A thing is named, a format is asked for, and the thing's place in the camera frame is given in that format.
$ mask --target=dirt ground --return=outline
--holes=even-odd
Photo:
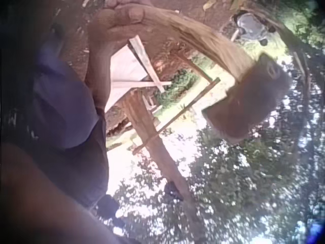
[[[206,2],[207,0],[152,0],[152,3],[159,8],[179,11],[185,16],[221,31],[231,18],[231,1],[217,0],[210,9],[204,11],[203,5]],[[57,1],[54,11],[48,11],[54,13],[52,21],[62,24],[66,33],[66,43],[61,57],[81,79],[84,79],[87,70],[89,53],[86,27],[103,4],[103,0],[60,0]],[[165,36],[158,28],[154,28],[152,32],[140,38],[161,80],[167,80],[182,68],[182,63],[173,58],[170,51],[172,49],[189,51],[189,47]],[[121,109],[116,106],[112,107],[106,114],[107,131],[114,128],[124,118],[125,115]]]

